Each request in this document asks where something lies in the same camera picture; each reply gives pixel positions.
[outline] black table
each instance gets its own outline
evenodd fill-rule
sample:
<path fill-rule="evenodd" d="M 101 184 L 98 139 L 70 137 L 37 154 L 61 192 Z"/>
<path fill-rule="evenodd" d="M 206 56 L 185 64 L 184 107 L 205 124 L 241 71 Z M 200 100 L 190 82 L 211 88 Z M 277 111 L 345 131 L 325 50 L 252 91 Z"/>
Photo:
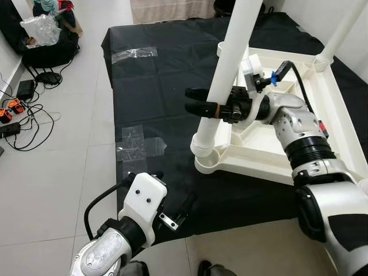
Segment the black table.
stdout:
<path fill-rule="evenodd" d="M 156 233 L 157 243 L 296 216 L 292 186 L 225 171 L 203 175 L 194 168 L 189 145 L 200 118 L 185 112 L 184 90 L 210 86 L 217 64 L 217 44 L 223 41 L 228 22 L 229 18 L 214 18 L 118 26 L 108 30 L 102 43 L 113 88 L 116 143 L 126 141 L 122 129 L 126 133 L 128 127 L 134 127 L 141 131 L 135 142 L 144 138 L 167 144 L 163 155 L 154 152 L 136 163 L 126 158 L 119 161 L 117 152 L 117 181 L 122 179 L 123 171 L 163 171 L 168 185 L 164 212 L 168 215 L 176 212 L 189 193 L 198 195 L 180 231 L 161 228 Z M 321 42 L 301 32 L 297 25 L 284 13 L 264 15 L 256 23 L 250 46 L 319 53 Z M 113 54 L 142 47 L 156 47 L 158 55 L 130 57 L 112 64 Z M 336 58 L 332 70 L 367 156 L 368 85 Z M 136 148 L 144 150 L 141 147 L 142 143 Z M 124 188 L 118 190 L 118 210 L 126 192 Z"/>

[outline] black power adapter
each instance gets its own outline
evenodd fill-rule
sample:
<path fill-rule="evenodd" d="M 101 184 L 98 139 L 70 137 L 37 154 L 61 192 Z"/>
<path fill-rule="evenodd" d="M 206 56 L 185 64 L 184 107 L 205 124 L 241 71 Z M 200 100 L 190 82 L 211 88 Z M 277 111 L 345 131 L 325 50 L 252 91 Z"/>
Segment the black power adapter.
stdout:
<path fill-rule="evenodd" d="M 35 83 L 33 80 L 23 80 L 19 83 L 17 98 L 24 101 L 25 99 L 32 99 L 35 93 Z"/>
<path fill-rule="evenodd" d="M 14 122 L 9 125 L 4 125 L 0 127 L 0 138 L 8 137 L 10 135 L 15 135 L 21 132 L 21 124 L 19 122 Z"/>

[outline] blue clip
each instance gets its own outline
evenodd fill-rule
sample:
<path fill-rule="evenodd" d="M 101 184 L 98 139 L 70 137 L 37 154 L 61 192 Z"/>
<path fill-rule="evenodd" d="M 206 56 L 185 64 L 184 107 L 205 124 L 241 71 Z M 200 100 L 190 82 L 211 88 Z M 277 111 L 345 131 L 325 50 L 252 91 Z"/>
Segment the blue clip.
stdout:
<path fill-rule="evenodd" d="M 276 73 L 274 71 L 272 71 L 272 74 L 271 74 L 271 83 L 274 86 L 277 86 L 277 82 L 278 82 L 278 77 L 276 76 Z"/>

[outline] tiled floor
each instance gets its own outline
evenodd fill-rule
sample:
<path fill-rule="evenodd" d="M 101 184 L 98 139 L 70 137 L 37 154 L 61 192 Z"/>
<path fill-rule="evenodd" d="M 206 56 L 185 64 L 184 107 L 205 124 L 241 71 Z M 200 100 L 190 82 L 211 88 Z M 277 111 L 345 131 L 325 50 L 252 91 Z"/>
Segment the tiled floor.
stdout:
<path fill-rule="evenodd" d="M 5 148 L 0 158 L 0 275 L 67 275 L 72 254 L 88 239 L 87 204 L 115 183 L 112 90 L 100 47 L 107 28 L 132 23 L 129 0 L 74 0 L 82 47 L 64 82 L 40 103 L 61 112 L 51 137 L 31 152 Z M 30 79 L 27 72 L 23 79 Z M 49 125 L 43 125 L 39 138 Z M 19 143 L 29 138 L 19 138 Z M 91 212 L 92 229 L 116 215 L 112 194 Z M 152 276 L 195 276 L 199 261 L 239 275 L 335 275 L 324 250 L 294 221 L 256 225 L 161 244 L 136 259 Z"/>

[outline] white pipe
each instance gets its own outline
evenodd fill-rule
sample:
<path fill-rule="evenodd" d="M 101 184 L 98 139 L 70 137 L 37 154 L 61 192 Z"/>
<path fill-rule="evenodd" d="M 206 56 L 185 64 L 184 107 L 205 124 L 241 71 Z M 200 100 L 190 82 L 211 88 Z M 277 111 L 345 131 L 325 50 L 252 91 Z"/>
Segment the white pipe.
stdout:
<path fill-rule="evenodd" d="M 225 36 L 224 49 L 214 72 L 207 101 L 224 105 L 238 72 L 244 51 L 251 37 L 262 0 L 237 0 Z M 191 141 L 191 151 L 197 156 L 212 152 L 214 136 L 220 123 L 218 119 L 202 118 L 197 133 Z"/>
<path fill-rule="evenodd" d="M 348 11 L 346 16 L 341 21 L 338 28 L 335 30 L 332 37 L 327 42 L 323 51 L 316 56 L 316 59 L 320 62 L 332 63 L 334 62 L 334 55 L 339 49 L 341 43 L 349 33 L 351 27 L 354 25 L 359 15 L 364 9 L 364 6 L 368 3 L 367 0 L 355 0 L 351 1 L 351 3 L 356 3 L 353 8 Z"/>

